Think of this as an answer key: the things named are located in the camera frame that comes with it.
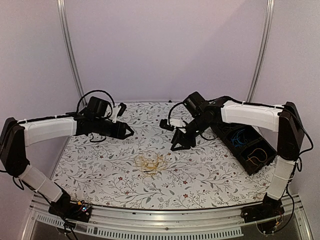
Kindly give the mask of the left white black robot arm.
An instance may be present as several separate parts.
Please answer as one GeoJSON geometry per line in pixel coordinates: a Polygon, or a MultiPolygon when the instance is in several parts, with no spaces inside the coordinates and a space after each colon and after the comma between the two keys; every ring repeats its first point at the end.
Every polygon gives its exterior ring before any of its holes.
{"type": "Polygon", "coordinates": [[[0,135],[4,172],[55,203],[55,209],[63,217],[70,217],[75,211],[70,195],[30,164],[26,147],[55,138],[89,134],[124,140],[134,135],[127,123],[117,120],[126,108],[124,103],[116,105],[114,100],[92,96],[86,107],[64,115],[22,121],[7,118],[0,135]]]}

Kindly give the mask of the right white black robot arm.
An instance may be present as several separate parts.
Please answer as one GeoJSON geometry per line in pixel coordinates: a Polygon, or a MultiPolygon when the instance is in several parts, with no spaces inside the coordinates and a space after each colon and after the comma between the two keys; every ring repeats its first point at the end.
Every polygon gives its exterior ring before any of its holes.
{"type": "Polygon", "coordinates": [[[238,101],[230,96],[206,100],[197,91],[181,104],[189,111],[193,120],[184,123],[168,117],[165,123],[170,129],[176,129],[177,140],[186,149],[195,144],[196,136],[218,123],[255,126],[278,134],[276,167],[265,194],[267,200],[258,208],[262,218],[269,218],[274,214],[278,210],[276,201],[281,199],[292,179],[294,165],[302,154],[301,147],[306,136],[295,104],[287,102],[283,105],[267,105],[238,101]]]}

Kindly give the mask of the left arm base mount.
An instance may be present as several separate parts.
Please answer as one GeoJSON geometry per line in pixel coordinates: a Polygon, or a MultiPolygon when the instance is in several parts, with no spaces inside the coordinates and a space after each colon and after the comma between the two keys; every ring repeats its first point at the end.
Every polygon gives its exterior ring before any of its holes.
{"type": "Polygon", "coordinates": [[[62,219],[88,223],[92,213],[92,204],[84,200],[73,202],[71,196],[67,192],[63,192],[56,202],[50,203],[48,212],[62,219]]]}

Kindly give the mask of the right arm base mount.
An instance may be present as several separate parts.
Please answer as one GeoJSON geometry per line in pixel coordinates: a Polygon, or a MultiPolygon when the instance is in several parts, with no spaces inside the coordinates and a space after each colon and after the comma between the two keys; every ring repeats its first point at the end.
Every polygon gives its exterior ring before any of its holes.
{"type": "Polygon", "coordinates": [[[240,216],[245,223],[255,222],[257,229],[264,235],[273,234],[284,218],[284,207],[281,201],[276,203],[260,203],[245,206],[241,209],[240,216]]]}

